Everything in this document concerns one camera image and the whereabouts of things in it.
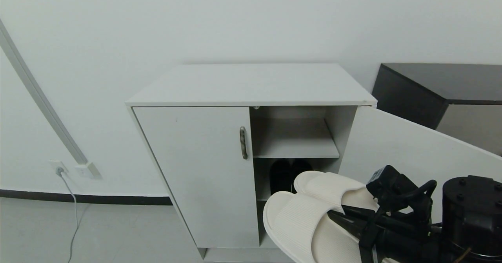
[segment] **black shoe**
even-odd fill
[[[291,166],[291,192],[296,193],[293,182],[296,177],[306,171],[312,171],[312,166],[305,159],[296,159]]]
[[[270,167],[270,194],[291,191],[291,165],[287,159],[279,159]]]

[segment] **black cabinet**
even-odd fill
[[[384,63],[378,109],[502,154],[502,66]]]

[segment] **cabinet top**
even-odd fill
[[[338,64],[180,65],[130,98],[130,107],[376,105]]]

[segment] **white slipper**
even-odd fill
[[[328,218],[331,209],[309,195],[277,192],[263,210],[265,230],[296,263],[360,263],[357,238]]]
[[[303,172],[296,177],[294,186],[296,192],[328,202],[335,207],[333,210],[341,213],[344,212],[342,202],[353,207],[378,209],[365,184],[332,172]]]

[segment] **wall outlet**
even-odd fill
[[[92,162],[88,162],[85,165],[77,165],[75,166],[75,170],[77,170],[78,175],[81,177],[88,177],[90,179],[101,177],[101,174]]]
[[[63,168],[65,173],[68,173],[68,169],[64,166],[63,162],[56,160],[56,159],[50,159],[49,164],[51,165],[51,170],[52,172],[56,172],[56,169],[58,167]]]

